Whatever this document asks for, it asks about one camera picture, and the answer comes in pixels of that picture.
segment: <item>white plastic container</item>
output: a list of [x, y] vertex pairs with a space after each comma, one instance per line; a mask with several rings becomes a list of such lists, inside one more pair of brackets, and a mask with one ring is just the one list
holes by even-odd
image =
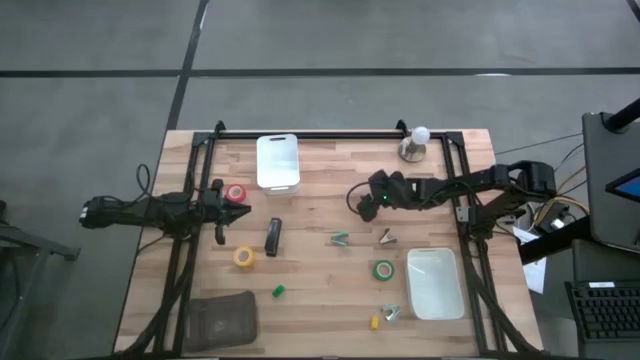
[[256, 145], [258, 186], [267, 195], [293, 194], [300, 184], [298, 138], [293, 134], [261, 136]]
[[464, 315], [464, 302], [453, 251], [411, 249], [407, 254], [411, 312], [421, 320], [453, 320]]

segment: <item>metal clamp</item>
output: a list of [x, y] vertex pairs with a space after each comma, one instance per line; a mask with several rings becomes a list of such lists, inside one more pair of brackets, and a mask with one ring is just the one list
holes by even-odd
[[380, 311], [382, 311], [388, 322], [394, 322], [398, 318], [398, 314], [400, 314], [400, 305], [383, 305]]

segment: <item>small yellow block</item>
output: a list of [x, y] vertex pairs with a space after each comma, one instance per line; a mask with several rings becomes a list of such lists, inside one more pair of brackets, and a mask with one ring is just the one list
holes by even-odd
[[376, 330], [378, 328], [378, 315], [373, 315], [371, 317], [371, 330]]

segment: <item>green block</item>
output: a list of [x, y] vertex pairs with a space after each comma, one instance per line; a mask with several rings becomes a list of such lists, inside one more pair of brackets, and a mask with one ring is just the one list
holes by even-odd
[[273, 290], [273, 297], [278, 298], [280, 295], [282, 295], [283, 292], [284, 292], [284, 286], [278, 285], [278, 287], [275, 290]]

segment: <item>green clip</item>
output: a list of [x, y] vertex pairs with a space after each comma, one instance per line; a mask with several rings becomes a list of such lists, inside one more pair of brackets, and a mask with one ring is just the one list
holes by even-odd
[[348, 246], [349, 245], [349, 243], [347, 242], [347, 239], [344, 239], [344, 240], [331, 239], [331, 242], [336, 244], [336, 245], [340, 245], [340, 246]]
[[278, 287], [276, 287], [276, 289], [273, 290], [273, 297], [277, 299], [280, 295], [282, 295], [283, 292], [284, 292], [284, 286], [278, 285]]
[[341, 240], [341, 239], [348, 238], [348, 237], [349, 237], [349, 233], [341, 232], [341, 233], [337, 233], [337, 234], [333, 235], [331, 237], [331, 240]]

